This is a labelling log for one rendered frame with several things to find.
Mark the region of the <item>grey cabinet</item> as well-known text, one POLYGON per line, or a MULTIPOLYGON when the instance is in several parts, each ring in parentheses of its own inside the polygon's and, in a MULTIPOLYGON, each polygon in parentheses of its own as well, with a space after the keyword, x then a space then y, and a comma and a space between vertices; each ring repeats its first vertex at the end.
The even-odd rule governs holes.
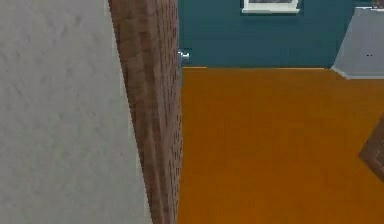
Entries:
POLYGON ((355 8, 331 69, 346 79, 384 79, 384 9, 355 8))

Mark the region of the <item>white framed window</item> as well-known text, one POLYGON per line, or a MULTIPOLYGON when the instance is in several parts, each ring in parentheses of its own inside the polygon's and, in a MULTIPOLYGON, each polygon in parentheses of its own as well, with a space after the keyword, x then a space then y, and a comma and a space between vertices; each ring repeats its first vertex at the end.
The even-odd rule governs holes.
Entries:
POLYGON ((298 13, 300 0, 243 0, 241 12, 248 14, 298 13))

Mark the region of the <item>dark brown wooden furniture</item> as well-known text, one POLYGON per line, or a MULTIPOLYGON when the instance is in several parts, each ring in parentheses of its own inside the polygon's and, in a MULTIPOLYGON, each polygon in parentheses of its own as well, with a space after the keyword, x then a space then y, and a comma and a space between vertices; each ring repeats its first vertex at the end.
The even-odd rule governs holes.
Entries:
POLYGON ((359 158, 384 182, 384 113, 359 152, 359 158))

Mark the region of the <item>brown wooden room door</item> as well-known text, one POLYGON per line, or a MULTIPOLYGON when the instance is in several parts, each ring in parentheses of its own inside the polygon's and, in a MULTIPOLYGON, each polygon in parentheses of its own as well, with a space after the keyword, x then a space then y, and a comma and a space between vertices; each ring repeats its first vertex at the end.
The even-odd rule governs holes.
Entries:
POLYGON ((177 224, 183 158, 178 0, 108 0, 153 224, 177 224))

